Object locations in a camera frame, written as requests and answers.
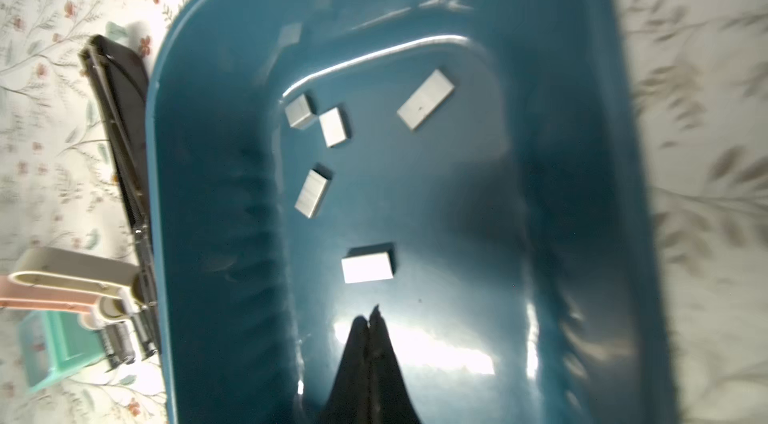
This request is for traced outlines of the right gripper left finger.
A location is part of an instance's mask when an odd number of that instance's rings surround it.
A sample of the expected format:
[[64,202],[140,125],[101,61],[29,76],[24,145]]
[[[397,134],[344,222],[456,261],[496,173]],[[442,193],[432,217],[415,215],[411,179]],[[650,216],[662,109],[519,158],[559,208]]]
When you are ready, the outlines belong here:
[[318,423],[370,421],[370,329],[356,317],[351,325],[332,390]]

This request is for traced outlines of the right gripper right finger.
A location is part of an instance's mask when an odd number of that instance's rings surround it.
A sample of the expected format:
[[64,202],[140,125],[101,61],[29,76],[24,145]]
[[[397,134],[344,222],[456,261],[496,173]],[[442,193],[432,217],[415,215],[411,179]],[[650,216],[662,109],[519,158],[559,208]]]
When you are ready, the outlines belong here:
[[368,319],[369,421],[420,423],[379,306]]

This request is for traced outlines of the staple strip five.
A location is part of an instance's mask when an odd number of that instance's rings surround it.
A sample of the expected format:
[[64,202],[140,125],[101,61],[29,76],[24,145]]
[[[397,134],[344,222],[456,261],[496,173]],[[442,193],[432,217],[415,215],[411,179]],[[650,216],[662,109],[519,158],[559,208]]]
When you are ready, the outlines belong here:
[[394,278],[394,269],[388,251],[358,254],[341,260],[346,284],[383,281]]

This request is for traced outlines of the beige staple remover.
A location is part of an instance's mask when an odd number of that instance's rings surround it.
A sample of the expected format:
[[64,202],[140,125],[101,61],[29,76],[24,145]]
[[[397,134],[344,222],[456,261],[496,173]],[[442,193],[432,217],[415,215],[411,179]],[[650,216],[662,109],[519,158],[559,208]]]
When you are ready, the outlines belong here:
[[53,247],[26,250],[7,275],[22,285],[120,297],[139,275],[135,264]]

